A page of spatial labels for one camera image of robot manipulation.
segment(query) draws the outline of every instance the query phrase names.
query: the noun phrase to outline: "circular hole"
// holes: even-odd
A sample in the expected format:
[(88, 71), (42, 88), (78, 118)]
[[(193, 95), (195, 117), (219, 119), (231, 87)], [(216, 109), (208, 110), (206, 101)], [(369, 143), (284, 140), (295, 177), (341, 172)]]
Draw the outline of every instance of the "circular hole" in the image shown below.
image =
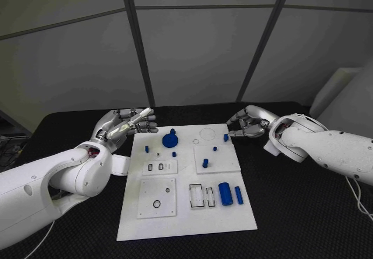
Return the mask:
[(160, 202), (159, 200), (156, 200), (156, 201), (153, 202), (153, 207), (154, 207), (156, 209), (159, 209), (160, 206), (161, 206), (161, 202)]

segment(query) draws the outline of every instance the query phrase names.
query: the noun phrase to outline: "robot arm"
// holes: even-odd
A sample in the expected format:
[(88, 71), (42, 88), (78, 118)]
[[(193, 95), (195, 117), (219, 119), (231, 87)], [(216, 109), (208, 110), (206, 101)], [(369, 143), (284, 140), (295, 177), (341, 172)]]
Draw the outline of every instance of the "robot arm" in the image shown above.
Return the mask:
[(269, 131), (264, 149), (285, 154), (297, 162), (311, 156), (320, 166), (373, 185), (373, 140), (340, 131), (328, 131), (310, 117), (294, 114), (278, 117), (265, 109), (249, 105), (229, 119), (239, 121), (242, 130), (232, 137), (258, 137)]
[[(91, 141), (0, 173), (0, 250), (98, 195), (111, 174), (127, 173), (130, 158), (111, 153), (127, 135), (159, 131), (157, 124), (148, 122), (156, 119), (151, 114), (150, 108), (110, 111), (97, 123)], [(52, 200), (48, 185), (69, 194)]]

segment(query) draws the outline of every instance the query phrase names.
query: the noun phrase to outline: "table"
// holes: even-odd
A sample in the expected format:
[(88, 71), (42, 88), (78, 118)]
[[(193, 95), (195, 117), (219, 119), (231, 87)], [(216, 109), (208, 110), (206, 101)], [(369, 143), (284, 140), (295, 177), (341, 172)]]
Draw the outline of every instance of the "table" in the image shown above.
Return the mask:
[[(157, 123), (225, 123), (246, 105), (157, 107)], [(297, 103), (256, 105), (280, 116), (307, 112)], [(16, 165), (89, 140), (105, 113), (76, 111), (46, 116)], [(102, 193), (56, 220), (30, 258), (372, 258), (373, 223), (357, 210), (344, 177), (310, 158), (297, 163), (284, 155), (272, 156), (262, 149), (267, 139), (233, 139), (258, 230), (117, 242), (127, 177), (111, 176)], [(131, 146), (133, 137), (115, 154), (130, 156)], [(366, 190), (363, 194), (363, 203), (372, 204), (372, 195)], [(0, 258), (23, 258), (48, 229), (2, 250)]]

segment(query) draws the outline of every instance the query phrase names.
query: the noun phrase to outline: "blue object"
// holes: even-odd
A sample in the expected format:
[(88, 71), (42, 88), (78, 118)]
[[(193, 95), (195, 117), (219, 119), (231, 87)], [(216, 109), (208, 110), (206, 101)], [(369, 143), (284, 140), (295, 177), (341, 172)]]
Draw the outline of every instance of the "blue object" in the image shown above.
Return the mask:
[(161, 143), (164, 147), (174, 147), (177, 145), (179, 139), (176, 136), (174, 129), (170, 130), (170, 133), (163, 136)]
[(235, 187), (235, 194), (236, 194), (236, 196), (238, 196), (239, 204), (244, 204), (244, 199), (242, 199), (242, 195), (241, 195), (239, 186)]
[(232, 205), (233, 198), (232, 198), (232, 193), (231, 193), (231, 188), (229, 188), (228, 182), (223, 182), (219, 184), (219, 192), (220, 192), (222, 204), (225, 206)]
[(208, 165), (209, 165), (209, 159), (205, 158), (205, 159), (203, 159), (203, 164), (202, 164), (203, 168), (208, 168)]

